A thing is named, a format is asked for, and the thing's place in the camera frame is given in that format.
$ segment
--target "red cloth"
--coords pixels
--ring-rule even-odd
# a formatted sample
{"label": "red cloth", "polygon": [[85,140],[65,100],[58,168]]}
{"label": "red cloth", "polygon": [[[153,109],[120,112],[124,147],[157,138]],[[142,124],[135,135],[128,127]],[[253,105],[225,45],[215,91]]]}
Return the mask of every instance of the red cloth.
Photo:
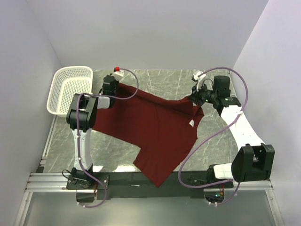
{"label": "red cloth", "polygon": [[[135,90],[120,83],[117,96]],[[140,147],[134,165],[159,187],[188,155],[203,116],[187,97],[164,100],[139,90],[129,100],[117,99],[111,109],[97,110],[93,129]]]}

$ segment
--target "white basket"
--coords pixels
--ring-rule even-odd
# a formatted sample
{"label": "white basket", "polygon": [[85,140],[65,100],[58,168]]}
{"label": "white basket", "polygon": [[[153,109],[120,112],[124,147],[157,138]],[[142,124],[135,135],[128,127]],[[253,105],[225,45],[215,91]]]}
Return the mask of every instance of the white basket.
{"label": "white basket", "polygon": [[47,110],[60,117],[66,117],[76,93],[92,91],[93,71],[89,67],[74,66],[58,70],[52,80],[47,101]]}

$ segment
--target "clothing label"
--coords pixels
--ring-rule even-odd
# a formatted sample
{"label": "clothing label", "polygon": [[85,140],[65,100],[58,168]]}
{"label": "clothing label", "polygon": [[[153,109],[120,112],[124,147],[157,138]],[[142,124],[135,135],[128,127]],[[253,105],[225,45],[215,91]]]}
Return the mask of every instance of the clothing label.
{"label": "clothing label", "polygon": [[194,120],[191,119],[190,123],[189,123],[192,127],[194,126]]}

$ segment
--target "marble table top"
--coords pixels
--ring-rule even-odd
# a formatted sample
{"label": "marble table top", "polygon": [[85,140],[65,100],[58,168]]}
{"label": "marble table top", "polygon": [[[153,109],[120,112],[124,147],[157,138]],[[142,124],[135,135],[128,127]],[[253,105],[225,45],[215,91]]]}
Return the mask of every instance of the marble table top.
{"label": "marble table top", "polygon": [[[134,70],[137,74],[143,91],[152,93],[167,100],[178,100],[191,94],[194,82],[191,80],[196,70]],[[96,70],[93,75],[92,92],[97,93],[102,86],[103,78],[112,70]],[[228,75],[226,70],[217,70],[209,73],[208,78],[215,75]],[[125,73],[121,81],[124,84],[135,86],[135,79],[130,73]],[[230,85],[231,95],[234,96],[234,88]],[[217,132],[226,126],[211,104],[203,106],[204,117],[198,126],[198,139],[194,147],[207,136]],[[69,125],[65,118],[57,117],[53,126],[52,138],[49,143],[47,161],[44,173],[62,172],[73,167],[74,142]],[[106,134],[92,131],[91,133],[91,157],[94,171],[139,171],[133,165],[140,148],[125,141],[110,137]],[[227,130],[217,135],[202,147],[188,160],[183,170],[207,170],[208,166],[217,163],[232,162],[238,152],[236,142]]]}

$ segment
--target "white wall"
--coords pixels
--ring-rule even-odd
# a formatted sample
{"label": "white wall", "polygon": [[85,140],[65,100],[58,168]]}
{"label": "white wall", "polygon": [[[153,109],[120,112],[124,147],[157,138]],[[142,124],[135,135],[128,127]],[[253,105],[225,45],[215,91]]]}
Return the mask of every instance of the white wall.
{"label": "white wall", "polygon": [[[288,226],[301,221],[300,9],[299,0],[269,0],[234,66],[250,91],[246,115],[275,148],[271,178]],[[234,82],[244,97],[243,86]]]}
{"label": "white wall", "polygon": [[236,62],[268,0],[28,0],[63,66]]}
{"label": "white wall", "polygon": [[43,153],[47,96],[61,65],[27,2],[0,4],[0,225],[9,226]]}

